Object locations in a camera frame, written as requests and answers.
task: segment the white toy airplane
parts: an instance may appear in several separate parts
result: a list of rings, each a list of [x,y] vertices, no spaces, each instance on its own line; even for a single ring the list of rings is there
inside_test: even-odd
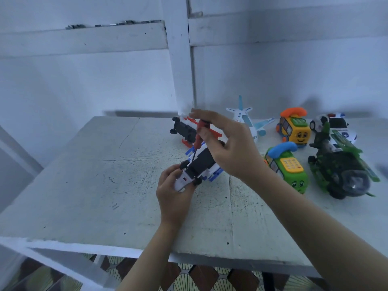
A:
[[[263,127],[265,127],[267,124],[275,120],[275,118],[272,117],[258,123],[252,123],[251,119],[248,116],[248,112],[252,110],[252,107],[243,108],[243,98],[241,97],[241,95],[239,96],[239,108],[238,109],[226,108],[226,110],[234,113],[233,120],[237,122],[245,123],[249,127],[249,129],[251,130],[253,140],[255,142],[257,141],[257,131],[259,131],[260,136],[265,136],[266,132],[265,132],[265,129],[263,129]]]

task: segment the white police car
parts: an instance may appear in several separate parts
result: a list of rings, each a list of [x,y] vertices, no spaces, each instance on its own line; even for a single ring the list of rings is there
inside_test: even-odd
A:
[[[310,122],[310,129],[315,132],[322,131],[322,126],[325,122],[330,123],[330,133],[332,130],[337,130],[344,136],[350,143],[354,143],[357,139],[356,132],[348,129],[349,124],[345,120],[345,114],[343,113],[328,113],[317,116]],[[337,142],[331,139],[332,144],[336,145]]]

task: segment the airplane wing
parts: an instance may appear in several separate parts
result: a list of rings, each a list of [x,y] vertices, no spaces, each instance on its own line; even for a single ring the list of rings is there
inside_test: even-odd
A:
[[[256,128],[256,130],[260,130],[260,129],[262,129],[263,127],[265,127],[267,124],[273,122],[274,120],[275,120],[275,118],[272,117],[272,118],[269,118],[269,119],[260,121],[260,122],[258,122],[258,123],[254,123],[253,126]]]

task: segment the green toy vehicle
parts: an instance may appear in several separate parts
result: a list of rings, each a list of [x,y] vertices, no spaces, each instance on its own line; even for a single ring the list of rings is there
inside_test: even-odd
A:
[[[378,176],[360,158],[362,150],[356,148],[337,130],[330,133],[330,124],[326,122],[322,131],[315,136],[311,147],[317,148],[317,156],[309,156],[308,165],[318,185],[333,198],[346,196],[373,196],[368,192],[371,180],[379,182]],[[337,146],[330,143],[331,137]]]
[[[297,151],[294,142],[284,142],[268,149],[264,161],[282,179],[299,193],[304,194],[308,185],[308,177],[299,161],[291,151]]]

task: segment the yellow toy phone car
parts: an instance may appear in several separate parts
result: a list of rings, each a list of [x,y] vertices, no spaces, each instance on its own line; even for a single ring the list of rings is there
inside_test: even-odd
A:
[[[276,125],[276,131],[282,135],[282,142],[294,142],[298,147],[307,145],[310,139],[311,129],[302,116],[307,111],[302,107],[293,107],[280,113],[280,121]]]

